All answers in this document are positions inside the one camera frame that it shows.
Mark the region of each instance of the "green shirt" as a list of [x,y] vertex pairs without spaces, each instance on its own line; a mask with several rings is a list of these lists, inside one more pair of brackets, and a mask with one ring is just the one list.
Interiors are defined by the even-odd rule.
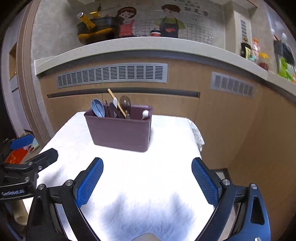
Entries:
[[[158,26],[160,26],[160,23],[161,23],[162,20],[164,20],[164,18],[159,18],[159,19],[157,19],[157,20],[155,21],[155,24],[158,25]],[[165,22],[166,22],[166,23],[175,24],[175,23],[176,23],[176,20],[177,20],[177,22],[178,22],[179,29],[186,29],[184,23],[183,23],[182,21],[176,19],[176,18],[168,18],[168,17],[167,17],[167,18],[165,19]]]

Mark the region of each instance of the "jar with yellow lid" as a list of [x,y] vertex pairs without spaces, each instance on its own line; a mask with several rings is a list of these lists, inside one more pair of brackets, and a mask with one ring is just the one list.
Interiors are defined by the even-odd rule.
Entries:
[[262,67],[263,69],[267,70],[269,69],[269,56],[265,53],[259,53],[258,58],[258,65]]

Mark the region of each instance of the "brown hair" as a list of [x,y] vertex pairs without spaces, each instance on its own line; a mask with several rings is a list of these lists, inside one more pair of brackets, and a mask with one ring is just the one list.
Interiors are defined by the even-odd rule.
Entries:
[[133,15],[131,15],[128,18],[133,18],[136,14],[137,14],[137,10],[134,7],[123,7],[121,9],[118,10],[117,15],[115,16],[116,18],[118,18],[121,22],[124,21],[124,19],[122,17],[120,17],[119,15],[122,14],[123,12],[130,12]]
[[161,9],[162,10],[168,9],[173,12],[180,12],[181,11],[181,9],[177,5],[172,5],[172,4],[165,4],[165,5],[161,6]]

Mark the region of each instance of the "wooden stick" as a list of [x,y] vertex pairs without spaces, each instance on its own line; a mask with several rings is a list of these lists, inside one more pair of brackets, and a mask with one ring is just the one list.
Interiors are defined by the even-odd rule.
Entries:
[[[115,98],[115,95],[112,93],[111,89],[107,89],[109,94],[111,95],[111,97],[114,99]],[[117,107],[119,108],[120,112],[122,113],[122,115],[124,116],[124,118],[126,119],[126,114],[125,112],[122,110],[120,104],[119,104],[119,101],[117,102]]]

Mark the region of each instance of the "white tablecloth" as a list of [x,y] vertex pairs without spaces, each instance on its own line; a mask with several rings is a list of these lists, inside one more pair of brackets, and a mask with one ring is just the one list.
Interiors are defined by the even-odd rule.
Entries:
[[[37,185],[62,185],[100,157],[103,174],[81,210],[102,241],[131,241],[147,232],[161,241],[195,240],[214,210],[191,171],[203,144],[197,127],[187,118],[153,115],[149,149],[139,153],[94,145],[83,114],[42,150],[54,148],[59,157],[39,172]],[[24,199],[27,211],[31,203]],[[57,208],[68,238],[77,240],[62,205]]]

